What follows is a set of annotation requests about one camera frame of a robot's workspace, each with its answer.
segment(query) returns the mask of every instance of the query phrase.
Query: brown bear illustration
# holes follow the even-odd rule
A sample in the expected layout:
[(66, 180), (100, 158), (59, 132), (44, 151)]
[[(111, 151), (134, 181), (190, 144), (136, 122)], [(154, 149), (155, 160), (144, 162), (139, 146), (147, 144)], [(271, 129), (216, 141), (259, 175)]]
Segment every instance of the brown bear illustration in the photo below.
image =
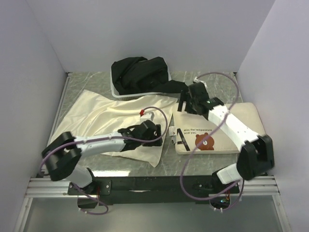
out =
[[(208, 135), (208, 133), (205, 134), (197, 134), (196, 135), (196, 139), (195, 139), (195, 146), (201, 142), (203, 140), (203, 138), (205, 138)], [(207, 141), (204, 141), (200, 146), (199, 149), (201, 151), (207, 151), (207, 150), (211, 150), (213, 151), (213, 145), (214, 145), (214, 139), (212, 137), (209, 137)]]

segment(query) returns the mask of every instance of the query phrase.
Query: wrinkled cloth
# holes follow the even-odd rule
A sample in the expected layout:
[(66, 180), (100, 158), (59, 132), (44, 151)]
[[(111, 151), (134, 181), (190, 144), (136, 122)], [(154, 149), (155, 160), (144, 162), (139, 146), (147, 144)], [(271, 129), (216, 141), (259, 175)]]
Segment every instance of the wrinkled cloth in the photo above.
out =
[[(171, 120), (172, 108), (176, 98), (160, 95), (146, 95), (131, 101), (112, 101), (97, 93), (84, 90), (69, 112), (64, 116), (52, 141), (61, 133), (70, 131), (73, 136), (105, 135), (121, 128), (140, 124), (140, 111), (147, 106), (156, 106), (166, 114), (168, 122)], [(161, 124), (162, 132), (165, 129), (165, 120), (158, 110), (153, 111), (155, 124)], [(157, 166), (163, 146), (139, 146), (135, 150), (125, 152), (108, 152), (105, 155), (121, 156), (135, 160), (149, 162)]]
[(168, 66), (162, 57), (147, 60), (129, 57), (112, 64), (112, 83), (120, 95), (137, 93), (180, 93), (184, 82), (169, 80)]

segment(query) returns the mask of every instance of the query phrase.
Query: red clip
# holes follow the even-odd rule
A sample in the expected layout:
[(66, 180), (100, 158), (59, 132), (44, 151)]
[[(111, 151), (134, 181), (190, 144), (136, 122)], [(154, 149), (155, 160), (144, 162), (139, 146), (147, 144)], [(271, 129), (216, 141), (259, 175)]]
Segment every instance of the red clip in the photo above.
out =
[(144, 115), (144, 112), (145, 112), (144, 110), (141, 110), (141, 111), (140, 111), (140, 116), (141, 116), (141, 117)]

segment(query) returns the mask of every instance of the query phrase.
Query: white fabric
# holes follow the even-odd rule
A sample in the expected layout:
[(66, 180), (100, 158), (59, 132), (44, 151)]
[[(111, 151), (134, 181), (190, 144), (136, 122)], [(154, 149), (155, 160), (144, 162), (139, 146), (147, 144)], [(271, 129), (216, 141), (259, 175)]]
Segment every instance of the white fabric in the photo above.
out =
[[(61, 133), (70, 131), (74, 136), (94, 136), (108, 134), (120, 128), (140, 124), (140, 111), (147, 106), (156, 106), (163, 110), (170, 122), (176, 98), (160, 95), (147, 95), (131, 101), (112, 101), (97, 93), (84, 90), (62, 122), (56, 129), (52, 141)], [(158, 110), (153, 111), (155, 124), (165, 129), (165, 120)], [(105, 155), (121, 156), (149, 162), (157, 166), (163, 146), (143, 147), (133, 151), (108, 152)]]

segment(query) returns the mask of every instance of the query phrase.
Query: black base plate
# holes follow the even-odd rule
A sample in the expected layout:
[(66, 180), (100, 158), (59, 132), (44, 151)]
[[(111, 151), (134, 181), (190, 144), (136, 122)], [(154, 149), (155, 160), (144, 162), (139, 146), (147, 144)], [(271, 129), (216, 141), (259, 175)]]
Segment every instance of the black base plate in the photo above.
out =
[[(179, 176), (96, 177), (96, 182), (100, 183), (100, 200), (108, 205), (196, 202), (183, 193), (179, 180)], [(208, 197), (216, 193), (211, 186), (211, 175), (185, 176), (183, 185), (188, 193), (196, 197)], [(238, 185), (230, 193), (239, 193)], [(68, 194), (80, 195), (74, 188), (69, 188)], [(196, 203), (208, 204), (209, 201)]]

